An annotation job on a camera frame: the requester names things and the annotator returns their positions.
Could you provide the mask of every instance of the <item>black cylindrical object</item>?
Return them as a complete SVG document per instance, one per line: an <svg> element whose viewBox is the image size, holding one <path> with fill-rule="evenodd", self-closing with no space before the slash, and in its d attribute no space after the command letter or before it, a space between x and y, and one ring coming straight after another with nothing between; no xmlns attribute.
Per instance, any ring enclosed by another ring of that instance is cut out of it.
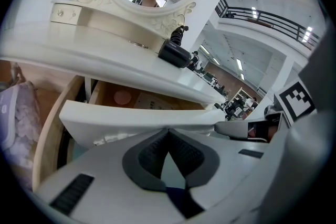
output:
<svg viewBox="0 0 336 224"><path fill-rule="evenodd" d="M191 61L190 53L167 39L159 51L159 58L175 65L179 68L185 68Z"/></svg>

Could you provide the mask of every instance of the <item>black railing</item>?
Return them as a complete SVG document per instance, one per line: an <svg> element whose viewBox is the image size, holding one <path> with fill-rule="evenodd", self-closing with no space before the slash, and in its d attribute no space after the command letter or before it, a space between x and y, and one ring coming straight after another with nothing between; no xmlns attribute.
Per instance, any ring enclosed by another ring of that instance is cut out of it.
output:
<svg viewBox="0 0 336 224"><path fill-rule="evenodd" d="M215 10L220 18L245 20L251 23L269 27L283 33L288 37L291 37L292 39L295 39L297 42L300 42L310 50L317 45L320 39L319 36L313 32L310 32L308 40L303 42L303 38L307 32L306 27L303 27L302 25L299 25L279 15L263 12L262 10L229 7L225 0L220 0Z"/></svg>

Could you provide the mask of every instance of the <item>white plastic surface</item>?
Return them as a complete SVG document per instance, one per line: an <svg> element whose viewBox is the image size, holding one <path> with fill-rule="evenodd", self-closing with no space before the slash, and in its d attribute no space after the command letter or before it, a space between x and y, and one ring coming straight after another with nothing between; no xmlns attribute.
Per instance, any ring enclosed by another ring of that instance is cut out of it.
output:
<svg viewBox="0 0 336 224"><path fill-rule="evenodd" d="M220 110L143 110L66 101L59 115L75 141L86 148L164 127L211 132Z"/></svg>
<svg viewBox="0 0 336 224"><path fill-rule="evenodd" d="M0 59L32 63L201 104L225 98L187 68L112 33L60 23L34 23L2 33Z"/></svg>

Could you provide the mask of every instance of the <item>white shelf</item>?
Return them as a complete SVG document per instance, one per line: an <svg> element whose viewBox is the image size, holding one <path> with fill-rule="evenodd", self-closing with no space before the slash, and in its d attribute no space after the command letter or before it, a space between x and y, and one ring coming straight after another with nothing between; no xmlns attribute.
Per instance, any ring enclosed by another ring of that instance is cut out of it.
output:
<svg viewBox="0 0 336 224"><path fill-rule="evenodd" d="M32 63L202 104L225 98L180 69L112 33L86 26L30 23L1 34L0 59Z"/></svg>

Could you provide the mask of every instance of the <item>round object in drawer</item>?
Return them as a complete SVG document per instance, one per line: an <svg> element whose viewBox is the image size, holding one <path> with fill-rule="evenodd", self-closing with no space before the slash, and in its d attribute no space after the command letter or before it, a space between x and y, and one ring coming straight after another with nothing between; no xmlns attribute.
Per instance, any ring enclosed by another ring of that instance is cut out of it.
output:
<svg viewBox="0 0 336 224"><path fill-rule="evenodd" d="M125 105L129 103L131 101L131 98L131 94L123 90L116 92L114 95L114 100L119 105Z"/></svg>

